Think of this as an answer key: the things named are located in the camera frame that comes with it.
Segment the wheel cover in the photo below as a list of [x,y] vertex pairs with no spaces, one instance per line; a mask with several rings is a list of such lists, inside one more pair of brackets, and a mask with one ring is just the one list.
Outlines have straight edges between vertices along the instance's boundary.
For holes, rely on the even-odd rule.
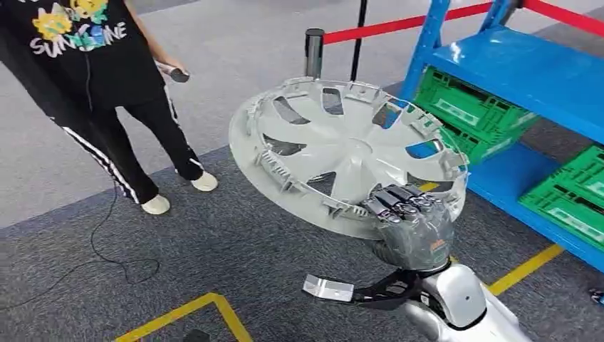
[[[386,128],[393,113],[398,117]],[[408,183],[409,175],[450,182],[433,194],[459,216],[467,158],[447,147],[441,125],[373,85],[294,78],[237,110],[229,144],[252,185],[291,214],[340,234],[379,239],[377,222],[357,204],[376,186]],[[428,157],[407,149],[427,142],[437,147]],[[312,184],[325,174],[333,186],[321,192]]]

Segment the blue metal shelf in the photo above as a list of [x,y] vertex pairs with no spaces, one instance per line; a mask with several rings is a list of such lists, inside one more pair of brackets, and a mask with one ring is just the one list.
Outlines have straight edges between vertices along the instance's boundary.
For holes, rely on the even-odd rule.
[[557,168],[556,161],[517,143],[474,166],[469,189],[604,273],[604,254],[599,249],[518,203],[521,195]]
[[[399,98],[413,101],[425,67],[432,65],[604,143],[604,60],[505,27],[513,3],[493,0],[478,34],[442,46],[440,31],[451,0],[432,0]],[[557,167],[515,145],[473,167],[469,188],[604,272],[604,253],[518,203]]]
[[425,62],[604,143],[604,60],[496,26],[433,50]]

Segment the yellow floor marking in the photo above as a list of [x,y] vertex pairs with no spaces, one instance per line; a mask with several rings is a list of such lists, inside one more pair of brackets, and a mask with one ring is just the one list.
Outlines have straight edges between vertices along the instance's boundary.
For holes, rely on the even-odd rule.
[[557,244],[551,245],[550,247],[544,249],[541,253],[530,258],[524,264],[509,272],[500,280],[495,281],[491,286],[489,286],[489,290],[491,290],[495,296],[504,293],[507,289],[518,283],[520,280],[526,278],[526,276],[529,274],[535,272],[539,267],[548,263],[562,252],[564,252],[562,247],[558,246]]
[[426,183],[420,186],[420,190],[422,190],[423,192],[429,192],[430,190],[434,190],[437,187],[439,187],[439,185],[437,183]]
[[199,297],[198,299],[190,301],[189,303],[186,303],[185,305],[176,308],[170,311],[169,313],[166,313],[164,316],[157,317],[156,319],[145,324],[144,326],[136,328],[131,332],[116,338],[115,342],[138,341],[139,339],[145,337],[146,335],[149,335],[153,331],[156,331],[172,323],[173,321],[176,321],[177,319],[182,318],[192,313],[193,311],[199,310],[202,307],[212,303],[216,305],[218,311],[224,319],[224,322],[229,327],[229,329],[231,329],[231,332],[233,333],[233,335],[235,335],[235,338],[238,342],[252,341],[251,336],[249,335],[243,324],[241,324],[241,321],[235,314],[235,311],[233,311],[233,309],[229,305],[229,302],[219,294],[209,293]]
[[[427,183],[426,185],[435,185],[435,183]],[[506,276],[501,278],[498,281],[495,281],[491,286],[489,286],[489,290],[495,295],[498,296],[504,293],[506,290],[511,288],[513,285],[519,283],[522,279],[526,278],[529,274],[535,272],[539,267],[551,261],[553,258],[560,255],[564,252],[564,249],[557,244],[553,244],[550,247],[544,249],[542,252],[530,258],[524,264],[518,266],[511,272],[509,272]],[[458,262],[453,256],[451,256],[451,260],[453,262]],[[209,293],[205,294],[198,299],[190,301],[189,303],[172,310],[169,313],[166,313],[164,316],[158,317],[153,321],[146,323],[144,326],[136,328],[129,333],[126,333],[123,336],[120,336],[115,339],[115,342],[134,342],[140,340],[142,337],[145,337],[179,318],[182,318],[193,311],[199,310],[200,308],[214,303],[218,308],[218,311],[222,315],[226,325],[229,327],[235,338],[238,342],[252,342],[251,336],[241,324],[241,321],[233,311],[233,308],[229,305],[229,302],[221,295]]]

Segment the graphic print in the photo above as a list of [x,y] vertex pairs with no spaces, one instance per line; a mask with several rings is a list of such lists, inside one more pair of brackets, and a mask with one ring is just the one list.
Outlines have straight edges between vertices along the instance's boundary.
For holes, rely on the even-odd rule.
[[41,34],[29,44],[33,53],[57,58],[67,48],[92,51],[125,38],[124,22],[103,26],[108,20],[108,3],[109,0],[70,0],[69,7],[54,2],[49,12],[39,8],[38,17],[31,21]]
[[38,32],[42,33],[42,37],[49,41],[52,41],[60,34],[71,31],[72,27],[69,15],[57,3],[53,4],[51,13],[46,13],[45,9],[38,9],[38,18],[32,22],[38,29]]

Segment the white shoe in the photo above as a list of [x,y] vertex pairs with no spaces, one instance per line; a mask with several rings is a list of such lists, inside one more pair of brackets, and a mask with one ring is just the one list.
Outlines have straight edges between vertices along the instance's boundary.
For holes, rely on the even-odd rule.
[[191,184],[195,189],[203,192],[210,192],[218,186],[218,180],[209,172],[204,171],[204,174],[197,180],[192,180]]
[[170,210],[170,202],[166,197],[157,195],[149,202],[141,205],[142,209],[151,215],[161,215]]

